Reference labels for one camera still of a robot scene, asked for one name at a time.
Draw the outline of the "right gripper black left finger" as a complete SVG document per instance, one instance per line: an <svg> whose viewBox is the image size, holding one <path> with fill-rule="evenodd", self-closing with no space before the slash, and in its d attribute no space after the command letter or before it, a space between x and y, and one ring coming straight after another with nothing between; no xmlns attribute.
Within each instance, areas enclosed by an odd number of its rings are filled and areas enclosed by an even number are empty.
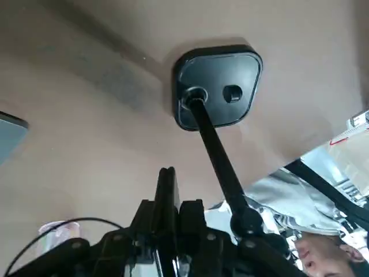
<svg viewBox="0 0 369 277"><path fill-rule="evenodd" d="M153 257L143 244L137 245L142 227L150 223L150 210L153 201L142 200L129 227L107 219L81 217L57 224L38 235L27 244L7 267L5 276L124 276L126 267L133 268L138 262L148 263ZM69 238L46 251L21 268L13 271L15 263L31 246L52 231L72 222L99 222L115 229L105 233L99 242L91 245L81 237Z"/></svg>

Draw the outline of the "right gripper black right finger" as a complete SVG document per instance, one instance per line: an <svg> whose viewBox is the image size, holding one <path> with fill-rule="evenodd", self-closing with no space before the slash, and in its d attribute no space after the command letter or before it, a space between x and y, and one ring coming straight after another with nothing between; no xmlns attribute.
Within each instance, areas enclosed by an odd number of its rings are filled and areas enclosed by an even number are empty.
<svg viewBox="0 0 369 277"><path fill-rule="evenodd" d="M181 204L178 224L178 253L190 259L189 276L305 276L275 235L248 235L234 244L228 233L208 227L201 200Z"/></svg>

